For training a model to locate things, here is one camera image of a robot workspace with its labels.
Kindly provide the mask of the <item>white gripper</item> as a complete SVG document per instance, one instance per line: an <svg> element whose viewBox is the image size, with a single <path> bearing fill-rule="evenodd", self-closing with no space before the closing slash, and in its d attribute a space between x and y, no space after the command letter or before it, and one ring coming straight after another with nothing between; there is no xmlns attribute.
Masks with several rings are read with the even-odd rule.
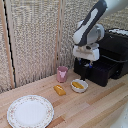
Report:
<svg viewBox="0 0 128 128"><path fill-rule="evenodd" d="M85 45L82 47L74 46L73 55L78 58L83 58L83 59L87 59L90 61L97 61L100 56L98 47L99 47L99 45L97 43ZM83 67L82 59L78 59L78 64L79 64L79 67L81 67L81 68ZM92 68L91 62L87 63L84 66L84 68L83 68L84 71L81 76L82 80L85 81L85 79L89 76L91 68Z"/></svg>

